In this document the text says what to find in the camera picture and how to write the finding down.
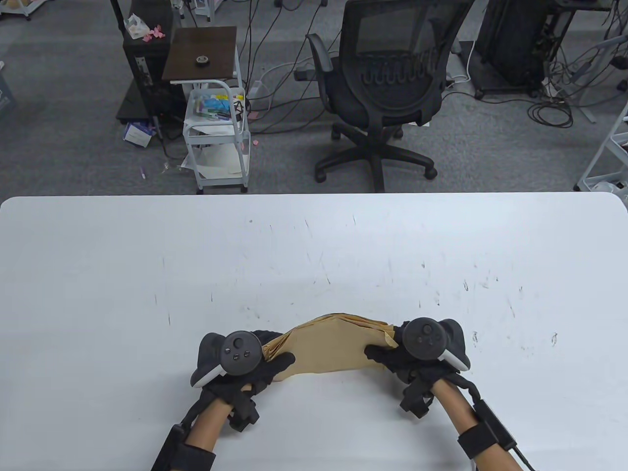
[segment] mesh chair back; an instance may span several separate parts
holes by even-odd
[[[369,129],[427,122],[440,109],[449,51],[473,1],[347,2],[339,62]]]

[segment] white table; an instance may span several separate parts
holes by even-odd
[[[0,471],[148,471],[209,331],[456,318],[543,471],[626,468],[626,209],[605,193],[15,198],[0,209]],[[258,397],[214,469],[467,470],[378,371]]]

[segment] plastic bag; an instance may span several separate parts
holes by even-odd
[[[129,35],[131,35],[131,39],[140,39],[151,32],[151,29],[136,14],[132,14],[129,19],[125,19],[124,26]]]

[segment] black glove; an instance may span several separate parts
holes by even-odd
[[[403,330],[409,322],[404,322],[401,327],[394,328],[394,340],[399,344],[396,349],[367,345],[364,354],[369,360],[381,363],[400,380],[410,384],[419,379],[424,388],[429,391],[434,383],[445,376],[457,373],[449,363],[433,360],[423,361],[413,357],[403,346]]]
[[[281,335],[278,332],[269,332],[267,330],[256,330],[253,334],[259,339],[262,345],[267,344]],[[203,350],[210,349],[209,344],[214,342],[222,344],[222,341],[225,339],[222,335],[216,334],[213,334],[213,337],[209,337],[208,335],[206,338],[208,345],[206,348],[203,348],[203,345],[201,346],[201,351],[199,352],[199,368],[197,368],[197,371],[192,376],[192,384],[195,383],[195,376],[198,376],[198,372],[202,370]],[[270,362],[262,358],[257,367],[250,373],[241,376],[231,376],[228,374],[217,376],[203,386],[200,399],[192,406],[182,421],[183,427],[189,429],[192,421],[209,404],[217,398],[220,398],[234,407],[233,415],[229,417],[231,427],[237,431],[244,430],[249,423],[255,423],[259,418],[259,414],[255,409],[256,404],[251,398],[266,389],[276,375],[284,371],[294,362],[295,356],[287,352],[277,356],[277,358]],[[251,390],[242,391],[242,388],[248,384],[251,385]]]
[[[419,419],[428,413],[434,395],[430,389],[439,379],[455,375],[457,371],[446,362],[423,361],[413,357],[403,345],[403,331],[409,322],[394,328],[394,340],[399,347],[390,349],[378,345],[367,345],[364,354],[370,360],[381,363],[400,380],[409,384],[403,391],[401,408],[412,412]]]
[[[253,334],[259,339],[262,345],[266,345],[271,340],[276,339],[281,334],[279,332],[270,332],[268,330],[256,330]],[[227,404],[234,405],[234,400],[239,393],[244,393],[251,398],[266,389],[275,376],[287,369],[295,362],[295,356],[292,353],[283,353],[274,360],[267,362],[262,361],[250,373],[242,376],[217,376],[203,387],[204,391],[210,391],[217,398],[222,399]],[[251,385],[250,391],[242,391],[247,384]]]

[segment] chair base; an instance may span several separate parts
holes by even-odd
[[[384,169],[382,160],[396,160],[413,163],[425,167],[425,178],[433,180],[438,175],[434,168],[434,161],[425,155],[401,149],[386,144],[390,138],[401,139],[401,126],[384,128],[380,136],[368,136],[358,129],[344,123],[332,124],[332,139],[340,139],[340,135],[347,136],[357,147],[343,150],[319,161],[314,169],[314,178],[323,183],[327,179],[327,169],[357,160],[366,160],[371,166],[373,186],[376,193],[384,193]]]

